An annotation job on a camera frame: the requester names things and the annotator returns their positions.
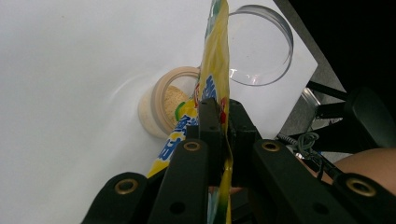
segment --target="brass screw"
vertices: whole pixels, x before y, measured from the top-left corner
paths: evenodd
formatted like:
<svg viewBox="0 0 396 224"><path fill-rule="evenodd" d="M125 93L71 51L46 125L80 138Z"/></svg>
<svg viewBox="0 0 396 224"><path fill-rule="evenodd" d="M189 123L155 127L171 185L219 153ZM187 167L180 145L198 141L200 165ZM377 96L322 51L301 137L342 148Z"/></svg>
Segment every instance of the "brass screw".
<svg viewBox="0 0 396 224"><path fill-rule="evenodd" d="M267 150L267 151L272 151L272 152L276 152L280 150L280 146L275 144L275 143L268 143L265 142L262 144L262 148Z"/></svg>
<svg viewBox="0 0 396 224"><path fill-rule="evenodd" d="M129 194L137 189L139 183L135 179L123 179L114 187L118 194Z"/></svg>
<svg viewBox="0 0 396 224"><path fill-rule="evenodd" d="M367 184L366 182L358 178L349 178L346 181L346 185L355 193L365 197L373 197L376 195L376 190L373 186Z"/></svg>
<svg viewBox="0 0 396 224"><path fill-rule="evenodd" d="M201 148L201 145L197 142L187 142L184 144L183 147L184 147L184 149L186 149L188 151L196 151Z"/></svg>

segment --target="clear round lid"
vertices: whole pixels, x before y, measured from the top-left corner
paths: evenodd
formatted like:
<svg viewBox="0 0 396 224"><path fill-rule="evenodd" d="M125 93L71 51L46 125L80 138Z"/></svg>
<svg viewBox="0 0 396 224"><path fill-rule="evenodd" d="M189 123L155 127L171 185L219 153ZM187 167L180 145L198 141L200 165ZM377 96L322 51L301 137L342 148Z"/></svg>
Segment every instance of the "clear round lid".
<svg viewBox="0 0 396 224"><path fill-rule="evenodd" d="M286 20L272 9L243 6L230 13L228 38L231 80L264 86L288 72L293 35Z"/></svg>

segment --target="powder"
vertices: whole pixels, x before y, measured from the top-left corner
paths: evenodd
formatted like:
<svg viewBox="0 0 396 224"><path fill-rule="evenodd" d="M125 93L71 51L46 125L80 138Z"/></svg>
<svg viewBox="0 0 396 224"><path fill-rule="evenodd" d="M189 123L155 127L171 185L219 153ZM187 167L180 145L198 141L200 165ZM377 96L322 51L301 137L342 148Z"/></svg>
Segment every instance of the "powder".
<svg viewBox="0 0 396 224"><path fill-rule="evenodd" d="M177 125L175 111L182 102L187 100L189 100L189 96L178 87L169 86L168 89L166 89L165 99L163 102L165 113L175 126Z"/></svg>

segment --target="white tabletop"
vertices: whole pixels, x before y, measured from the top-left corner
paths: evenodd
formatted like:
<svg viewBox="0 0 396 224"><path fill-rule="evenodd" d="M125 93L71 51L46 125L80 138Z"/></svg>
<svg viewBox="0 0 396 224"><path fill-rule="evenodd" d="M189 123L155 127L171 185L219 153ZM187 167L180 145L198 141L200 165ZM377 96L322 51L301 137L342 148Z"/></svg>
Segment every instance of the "white tabletop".
<svg viewBox="0 0 396 224"><path fill-rule="evenodd" d="M164 141L142 129L137 103L166 72L200 64L210 2L0 3L0 223L79 223L112 176L147 173ZM293 34L284 78L253 98L231 82L263 137L317 67Z"/></svg>

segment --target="plastic jar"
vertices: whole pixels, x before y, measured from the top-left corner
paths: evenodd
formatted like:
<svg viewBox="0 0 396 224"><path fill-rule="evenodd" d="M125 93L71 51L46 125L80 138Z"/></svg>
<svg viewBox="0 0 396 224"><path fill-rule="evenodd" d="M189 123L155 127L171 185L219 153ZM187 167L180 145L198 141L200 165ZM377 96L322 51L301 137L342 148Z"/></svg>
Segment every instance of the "plastic jar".
<svg viewBox="0 0 396 224"><path fill-rule="evenodd" d="M146 91L139 101L138 115L148 133L163 139L169 136L177 125L176 108L193 95L198 76L196 67L175 68Z"/></svg>

